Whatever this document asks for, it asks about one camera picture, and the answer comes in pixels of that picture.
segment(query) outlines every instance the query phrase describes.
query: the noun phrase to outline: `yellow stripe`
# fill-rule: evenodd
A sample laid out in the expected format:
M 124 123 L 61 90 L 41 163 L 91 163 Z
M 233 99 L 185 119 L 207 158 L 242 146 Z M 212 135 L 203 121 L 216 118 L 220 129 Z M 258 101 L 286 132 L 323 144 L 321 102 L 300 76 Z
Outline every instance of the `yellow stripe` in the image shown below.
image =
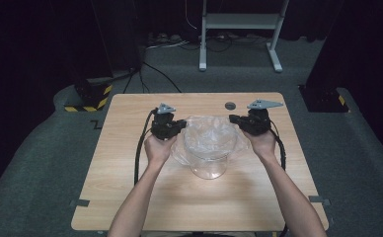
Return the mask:
M 84 108 L 84 110 L 86 110 L 86 111 L 88 111 L 88 112 L 94 112 L 94 111 L 96 111 L 96 108 L 94 108 L 94 107 L 83 107 Z
M 108 98 L 102 99 L 100 101 L 99 105 L 97 106 L 97 109 L 103 107 L 107 101 L 108 101 Z
M 345 104 L 345 99 L 342 96 L 339 96 L 339 100 L 340 100 L 340 103 L 342 103 L 342 105 Z
M 65 111 L 67 111 L 67 112 L 78 112 L 77 109 L 75 109 L 73 107 L 65 107 Z
M 112 90 L 112 85 L 110 85 L 108 88 L 106 88 L 105 93 L 103 93 L 103 95 L 107 94 L 111 90 Z

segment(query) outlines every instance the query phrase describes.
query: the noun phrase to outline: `white metal stand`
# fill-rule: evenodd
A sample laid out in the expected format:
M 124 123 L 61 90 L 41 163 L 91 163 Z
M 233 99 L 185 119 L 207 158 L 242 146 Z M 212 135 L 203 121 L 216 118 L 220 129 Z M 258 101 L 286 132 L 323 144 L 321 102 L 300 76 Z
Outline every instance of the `white metal stand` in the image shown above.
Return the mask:
M 206 12 L 206 2 L 203 0 L 201 40 L 200 40 L 200 59 L 198 68 L 205 71 L 206 63 L 206 30 L 207 29 L 263 29 L 274 30 L 272 41 L 267 43 L 268 54 L 276 72 L 283 71 L 278 60 L 275 46 L 280 35 L 281 26 L 284 21 L 289 0 L 284 0 L 279 14 L 212 14 Z

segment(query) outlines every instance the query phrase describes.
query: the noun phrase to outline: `person's left hand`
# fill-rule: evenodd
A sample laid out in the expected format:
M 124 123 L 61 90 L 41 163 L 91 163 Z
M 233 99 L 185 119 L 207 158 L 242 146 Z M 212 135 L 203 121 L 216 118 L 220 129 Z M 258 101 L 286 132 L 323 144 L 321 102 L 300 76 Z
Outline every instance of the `person's left hand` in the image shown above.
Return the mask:
M 145 151 L 148 157 L 148 165 L 162 167 L 170 157 L 171 146 L 177 140 L 177 136 L 169 140 L 160 140 L 154 135 L 145 140 Z

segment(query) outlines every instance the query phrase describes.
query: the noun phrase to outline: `person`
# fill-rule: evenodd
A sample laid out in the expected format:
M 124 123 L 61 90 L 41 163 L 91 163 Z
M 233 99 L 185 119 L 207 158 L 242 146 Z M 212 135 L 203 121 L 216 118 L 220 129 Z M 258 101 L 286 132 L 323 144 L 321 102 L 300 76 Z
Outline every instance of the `person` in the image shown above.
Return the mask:
M 312 204 L 279 165 L 274 154 L 274 135 L 270 131 L 258 136 L 243 132 L 267 170 L 280 211 L 292 236 L 327 236 Z M 144 144 L 148 165 L 117 211 L 108 233 L 109 237 L 141 235 L 152 190 L 176 139 L 177 137 L 173 137 L 163 141 L 154 135 L 147 137 Z

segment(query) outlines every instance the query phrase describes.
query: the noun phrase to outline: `black stand base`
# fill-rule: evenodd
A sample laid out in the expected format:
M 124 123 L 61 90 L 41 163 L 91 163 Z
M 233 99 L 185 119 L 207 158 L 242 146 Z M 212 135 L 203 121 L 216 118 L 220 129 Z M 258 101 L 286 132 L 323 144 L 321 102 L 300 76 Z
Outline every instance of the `black stand base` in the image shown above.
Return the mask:
M 76 94 L 68 98 L 64 108 L 66 112 L 95 112 L 101 111 L 105 106 L 112 85 L 104 84 L 91 86 L 88 93 L 82 93 L 78 88 Z
M 318 113 L 347 113 L 349 108 L 343 97 L 334 90 L 307 88 L 299 86 L 305 105 L 309 112 Z

